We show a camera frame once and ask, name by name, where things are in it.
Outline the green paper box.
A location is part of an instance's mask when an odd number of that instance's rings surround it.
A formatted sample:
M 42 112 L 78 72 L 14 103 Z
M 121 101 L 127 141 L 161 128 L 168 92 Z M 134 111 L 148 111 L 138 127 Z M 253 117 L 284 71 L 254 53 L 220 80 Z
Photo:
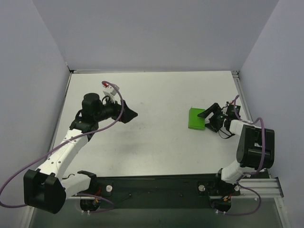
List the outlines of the green paper box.
M 198 117 L 198 114 L 204 112 L 204 109 L 191 107 L 189 109 L 188 128 L 192 130 L 204 130 L 205 119 Z

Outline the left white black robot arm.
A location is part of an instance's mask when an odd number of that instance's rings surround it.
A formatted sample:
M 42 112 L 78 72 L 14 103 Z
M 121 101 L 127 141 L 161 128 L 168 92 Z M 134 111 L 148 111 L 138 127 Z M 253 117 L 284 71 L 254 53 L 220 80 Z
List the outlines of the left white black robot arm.
M 99 122 L 109 118 L 128 123 L 138 114 L 125 101 L 118 104 L 106 95 L 103 99 L 96 93 L 84 95 L 82 108 L 76 114 L 62 145 L 36 170 L 28 170 L 23 177 L 24 202 L 53 214 L 58 213 L 66 199 L 78 193 L 100 193 L 97 177 L 88 171 L 78 171 L 64 179 L 64 173 L 78 152 L 92 139 Z

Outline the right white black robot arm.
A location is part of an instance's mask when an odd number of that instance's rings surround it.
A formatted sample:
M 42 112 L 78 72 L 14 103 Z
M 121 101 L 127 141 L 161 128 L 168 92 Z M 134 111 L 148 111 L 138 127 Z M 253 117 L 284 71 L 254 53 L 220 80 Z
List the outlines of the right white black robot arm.
M 208 119 L 205 126 L 211 131 L 217 133 L 225 128 L 229 133 L 227 139 L 239 136 L 236 159 L 219 171 L 221 180 L 229 184 L 271 168 L 275 160 L 275 131 L 265 128 L 263 123 L 256 126 L 253 122 L 241 120 L 240 109 L 241 106 L 232 102 L 227 102 L 224 107 L 214 103 L 197 115 Z

